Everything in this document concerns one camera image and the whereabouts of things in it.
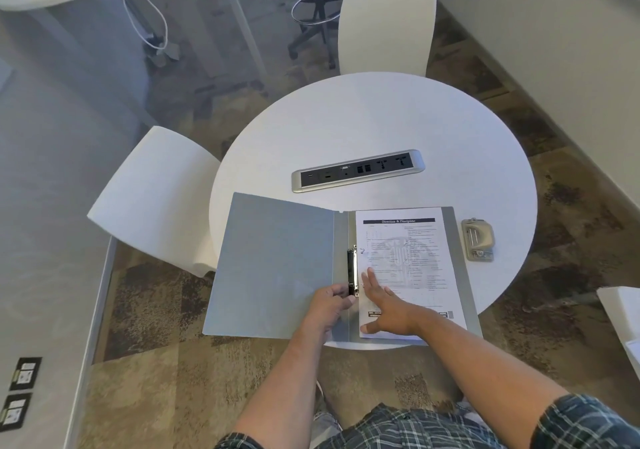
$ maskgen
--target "hand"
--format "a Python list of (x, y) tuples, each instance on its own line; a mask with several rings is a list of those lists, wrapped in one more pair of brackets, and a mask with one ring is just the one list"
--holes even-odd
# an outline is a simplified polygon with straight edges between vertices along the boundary
[(301, 327), (317, 330), (325, 339), (333, 325), (338, 321), (340, 313), (353, 306), (356, 298), (349, 293), (347, 284), (332, 284), (321, 287), (314, 293), (307, 315)]
[(377, 320), (360, 326), (360, 331), (365, 334), (379, 331), (388, 331), (404, 336), (417, 334), (415, 320), (424, 308), (400, 299), (388, 287), (380, 287), (371, 267), (367, 269), (367, 272), (362, 273), (362, 283), (365, 294), (376, 303), (382, 314)]

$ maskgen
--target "round white table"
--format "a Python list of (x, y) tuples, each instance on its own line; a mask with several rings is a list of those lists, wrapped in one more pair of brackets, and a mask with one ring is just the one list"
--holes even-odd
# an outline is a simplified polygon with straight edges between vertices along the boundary
[[(291, 173), (417, 149), (426, 169), (307, 193)], [(278, 100), (236, 138), (216, 175), (209, 224), (220, 254), (234, 192), (336, 211), (454, 207), (488, 221), (495, 260), (469, 262), (477, 312), (507, 289), (527, 256), (538, 200), (524, 151), (483, 104), (441, 82), (391, 72), (339, 75)]]

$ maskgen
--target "forearm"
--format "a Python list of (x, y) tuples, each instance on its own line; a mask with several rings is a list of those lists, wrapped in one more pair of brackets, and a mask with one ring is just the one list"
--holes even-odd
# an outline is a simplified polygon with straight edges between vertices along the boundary
[(324, 332), (301, 326), (234, 426), (265, 449), (309, 445)]
[(416, 333), (436, 352), (469, 402), (511, 449), (528, 449), (546, 408), (566, 390), (430, 309)]

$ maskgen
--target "shirt sleeve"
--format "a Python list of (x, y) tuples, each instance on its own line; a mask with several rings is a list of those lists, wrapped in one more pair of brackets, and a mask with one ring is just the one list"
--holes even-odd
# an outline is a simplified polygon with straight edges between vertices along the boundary
[(231, 432), (218, 441), (215, 449), (264, 449), (255, 439), (240, 434), (239, 432)]
[(565, 395), (540, 418), (532, 449), (638, 448), (640, 430), (585, 395)]

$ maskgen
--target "person's left hand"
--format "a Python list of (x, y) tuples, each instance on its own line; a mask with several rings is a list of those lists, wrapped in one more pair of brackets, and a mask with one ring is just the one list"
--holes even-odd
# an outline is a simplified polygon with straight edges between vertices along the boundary
[(333, 325), (338, 321), (340, 313), (351, 308), (356, 301), (356, 298), (347, 295), (348, 293), (347, 284), (332, 284), (318, 289), (311, 299), (307, 315), (300, 326), (324, 334), (326, 339)]

